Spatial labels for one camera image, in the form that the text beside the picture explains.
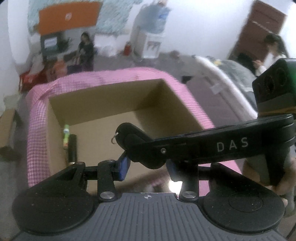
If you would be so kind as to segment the right hand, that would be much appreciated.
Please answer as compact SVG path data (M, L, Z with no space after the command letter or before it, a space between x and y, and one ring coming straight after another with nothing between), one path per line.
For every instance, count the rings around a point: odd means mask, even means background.
M243 138L242 148L248 152L243 175L281 197L284 217L295 214L295 141Z

